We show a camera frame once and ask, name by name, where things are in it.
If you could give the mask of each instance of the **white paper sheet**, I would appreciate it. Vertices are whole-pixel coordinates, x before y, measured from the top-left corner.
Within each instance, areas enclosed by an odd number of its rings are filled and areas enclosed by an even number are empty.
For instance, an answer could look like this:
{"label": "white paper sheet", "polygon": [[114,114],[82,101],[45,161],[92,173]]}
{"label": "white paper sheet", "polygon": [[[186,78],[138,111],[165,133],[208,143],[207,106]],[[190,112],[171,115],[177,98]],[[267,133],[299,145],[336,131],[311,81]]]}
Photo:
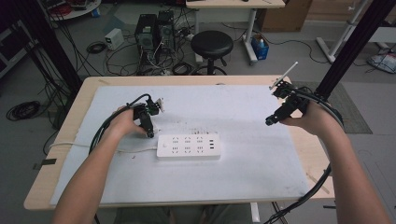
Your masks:
{"label": "white paper sheet", "polygon": [[[128,135],[123,150],[157,146],[160,134],[218,133],[218,161],[159,161],[156,151],[117,152],[101,203],[255,202],[297,199],[308,191],[287,127],[265,125],[279,107],[268,86],[101,87],[77,134],[89,145],[102,122],[143,93],[163,98],[164,113],[151,117],[152,139]],[[87,147],[72,146],[51,199],[56,204]]]}

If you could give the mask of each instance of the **black frame pole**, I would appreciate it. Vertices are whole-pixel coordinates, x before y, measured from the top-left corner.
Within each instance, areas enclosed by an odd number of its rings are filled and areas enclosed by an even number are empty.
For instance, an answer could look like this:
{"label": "black frame pole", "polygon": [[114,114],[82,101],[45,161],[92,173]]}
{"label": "black frame pole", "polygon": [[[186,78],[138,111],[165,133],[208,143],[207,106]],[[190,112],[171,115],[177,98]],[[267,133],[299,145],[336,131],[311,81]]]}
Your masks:
{"label": "black frame pole", "polygon": [[327,100],[350,65],[375,33],[380,23],[396,5],[396,0],[374,0],[364,13],[348,41],[341,49],[326,76],[316,89],[316,95]]}
{"label": "black frame pole", "polygon": [[41,47],[46,51],[52,63],[70,90],[70,97],[74,99],[82,85],[76,69],[71,64],[64,49],[59,43],[54,31],[50,28],[46,15],[37,0],[14,0],[11,1],[18,17],[26,26],[32,37],[38,40]]}

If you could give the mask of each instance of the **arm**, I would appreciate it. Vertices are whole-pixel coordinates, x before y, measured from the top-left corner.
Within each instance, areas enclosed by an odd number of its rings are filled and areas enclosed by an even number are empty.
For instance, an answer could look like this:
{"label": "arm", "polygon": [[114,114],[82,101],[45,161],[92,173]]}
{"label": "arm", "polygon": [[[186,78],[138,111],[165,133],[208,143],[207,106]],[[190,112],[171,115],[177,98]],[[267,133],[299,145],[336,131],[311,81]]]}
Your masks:
{"label": "arm", "polygon": [[108,167],[121,138],[131,132],[145,133],[133,122],[134,111],[116,116],[99,144],[67,184],[55,208],[52,223],[92,223],[105,188]]}
{"label": "arm", "polygon": [[302,118],[284,119],[281,123],[317,135],[326,146],[332,166],[338,223],[390,223],[347,135],[330,114],[310,102]]}

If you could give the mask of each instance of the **desk leg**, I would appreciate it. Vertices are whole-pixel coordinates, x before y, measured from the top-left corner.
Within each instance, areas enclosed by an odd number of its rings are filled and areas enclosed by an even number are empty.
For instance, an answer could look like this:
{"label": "desk leg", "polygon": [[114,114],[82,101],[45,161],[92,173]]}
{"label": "desk leg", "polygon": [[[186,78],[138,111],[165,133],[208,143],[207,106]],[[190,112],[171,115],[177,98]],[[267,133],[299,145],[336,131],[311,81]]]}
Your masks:
{"label": "desk leg", "polygon": [[253,65],[254,63],[256,63],[258,61],[256,54],[254,53],[253,48],[251,47],[251,43],[250,43],[251,42],[251,33],[253,31],[254,18],[256,17],[256,12],[257,12],[256,8],[251,9],[250,18],[248,21],[247,35],[244,36],[244,38],[243,38],[245,48],[247,49],[248,57],[250,59],[250,65]]}
{"label": "desk leg", "polygon": [[[199,9],[195,9],[194,11],[194,17],[195,17],[195,35],[199,33]],[[204,61],[201,55],[195,54],[195,62],[198,64],[201,64]]]}

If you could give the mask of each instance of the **extension cord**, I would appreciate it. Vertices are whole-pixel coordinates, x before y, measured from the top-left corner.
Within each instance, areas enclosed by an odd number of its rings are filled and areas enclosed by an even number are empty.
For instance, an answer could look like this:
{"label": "extension cord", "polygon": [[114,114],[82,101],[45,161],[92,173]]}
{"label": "extension cord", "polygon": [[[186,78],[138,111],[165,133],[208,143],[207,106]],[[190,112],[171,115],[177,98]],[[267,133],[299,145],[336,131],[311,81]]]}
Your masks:
{"label": "extension cord", "polygon": [[220,154],[218,134],[164,134],[158,138],[160,160],[218,160]]}

